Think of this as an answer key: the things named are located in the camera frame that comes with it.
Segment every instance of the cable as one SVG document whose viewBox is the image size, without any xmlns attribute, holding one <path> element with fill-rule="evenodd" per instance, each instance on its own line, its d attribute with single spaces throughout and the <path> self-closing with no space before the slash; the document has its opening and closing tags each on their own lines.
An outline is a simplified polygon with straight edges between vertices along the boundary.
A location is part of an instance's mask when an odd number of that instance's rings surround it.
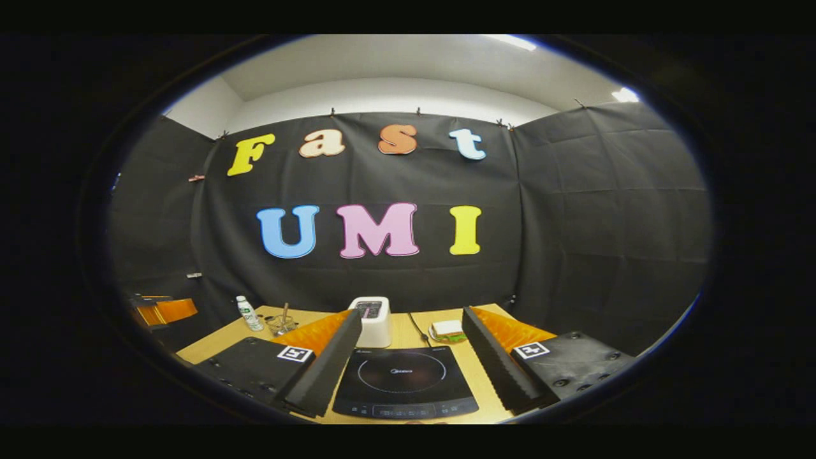
<svg viewBox="0 0 816 459">
<path fill-rule="evenodd" d="M 428 347 L 433 347 L 433 345 L 431 345 L 431 341 L 428 339 L 428 335 L 422 333 L 422 330 L 419 329 L 419 325 L 416 324 L 414 316 L 411 315 L 411 313 L 408 313 L 408 317 L 410 317 L 410 321 L 414 323 L 414 328 L 416 328 L 416 331 L 419 332 L 419 335 L 422 337 L 422 341 L 425 341 L 425 344 L 427 344 Z"/>
</svg>

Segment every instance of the light blue letter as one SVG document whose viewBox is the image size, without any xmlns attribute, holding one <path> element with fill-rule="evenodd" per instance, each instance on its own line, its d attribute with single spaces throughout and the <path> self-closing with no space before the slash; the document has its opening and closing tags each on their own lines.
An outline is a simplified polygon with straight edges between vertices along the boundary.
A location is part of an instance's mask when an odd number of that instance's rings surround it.
<svg viewBox="0 0 816 459">
<path fill-rule="evenodd" d="M 459 129 L 448 133 L 449 136 L 456 139 L 456 146 L 459 152 L 467 159 L 484 159 L 487 154 L 480 149 L 476 149 L 474 142 L 481 142 L 481 137 L 474 136 L 470 129 Z"/>
<path fill-rule="evenodd" d="M 283 209 L 272 208 L 258 212 L 260 234 L 267 252 L 278 258 L 300 258 L 314 250 L 314 216 L 320 211 L 318 206 L 298 206 L 292 209 L 297 215 L 300 227 L 300 242 L 289 245 L 283 242 L 281 218 L 286 215 Z"/>
</svg>

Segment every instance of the yellow letter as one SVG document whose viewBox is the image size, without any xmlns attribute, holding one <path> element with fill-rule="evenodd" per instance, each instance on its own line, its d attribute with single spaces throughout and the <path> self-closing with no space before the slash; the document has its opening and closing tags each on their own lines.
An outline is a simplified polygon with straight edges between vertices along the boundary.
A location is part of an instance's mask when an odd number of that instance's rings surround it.
<svg viewBox="0 0 816 459">
<path fill-rule="evenodd" d="M 343 134 L 337 129 L 323 129 L 306 136 L 306 143 L 300 147 L 300 156 L 311 158 L 324 154 L 331 156 L 345 150 Z"/>
<path fill-rule="evenodd" d="M 450 214 L 456 219 L 456 235 L 451 255 L 473 255 L 481 248 L 476 243 L 476 218 L 481 209 L 474 206 L 457 206 L 450 208 Z"/>
<path fill-rule="evenodd" d="M 235 146 L 238 147 L 238 151 L 235 152 L 235 161 L 233 161 L 233 166 L 227 171 L 227 175 L 236 176 L 251 171 L 252 164 L 250 164 L 250 158 L 253 162 L 258 161 L 260 155 L 264 154 L 264 145 L 271 145 L 274 141 L 275 135 L 267 134 L 266 136 L 241 140 L 235 144 Z"/>
</svg>

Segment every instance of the orange object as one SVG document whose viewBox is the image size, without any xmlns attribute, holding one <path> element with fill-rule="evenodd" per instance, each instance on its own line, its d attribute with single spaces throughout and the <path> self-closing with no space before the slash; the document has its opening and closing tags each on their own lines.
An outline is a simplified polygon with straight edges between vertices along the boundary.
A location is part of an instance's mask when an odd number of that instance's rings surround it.
<svg viewBox="0 0 816 459">
<path fill-rule="evenodd" d="M 274 338 L 272 342 L 311 349 L 314 351 L 316 357 L 320 357 L 320 353 L 323 352 L 326 345 L 331 341 L 331 338 L 337 333 L 340 325 L 343 324 L 351 313 L 352 310 L 345 310 L 337 314 L 332 314 L 316 322 L 287 332 L 285 335 L 280 335 Z"/>
<path fill-rule="evenodd" d="M 154 306 L 139 306 L 137 309 L 142 319 L 150 327 L 186 319 L 198 312 L 191 298 L 157 301 Z"/>
<path fill-rule="evenodd" d="M 485 327 L 490 330 L 490 333 L 508 354 L 512 352 L 514 347 L 556 337 L 550 332 L 545 332 L 540 328 L 515 319 L 509 319 L 478 308 L 471 308 L 471 310 L 485 324 Z"/>
</svg>

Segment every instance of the induction cooktop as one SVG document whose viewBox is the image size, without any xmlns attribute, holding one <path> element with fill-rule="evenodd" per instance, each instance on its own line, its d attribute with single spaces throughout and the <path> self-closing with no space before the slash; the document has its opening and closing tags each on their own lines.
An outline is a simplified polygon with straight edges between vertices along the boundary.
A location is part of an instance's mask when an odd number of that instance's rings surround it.
<svg viewBox="0 0 816 459">
<path fill-rule="evenodd" d="M 333 411 L 380 419 L 432 419 L 479 409 L 449 346 L 355 349 Z"/>
</svg>

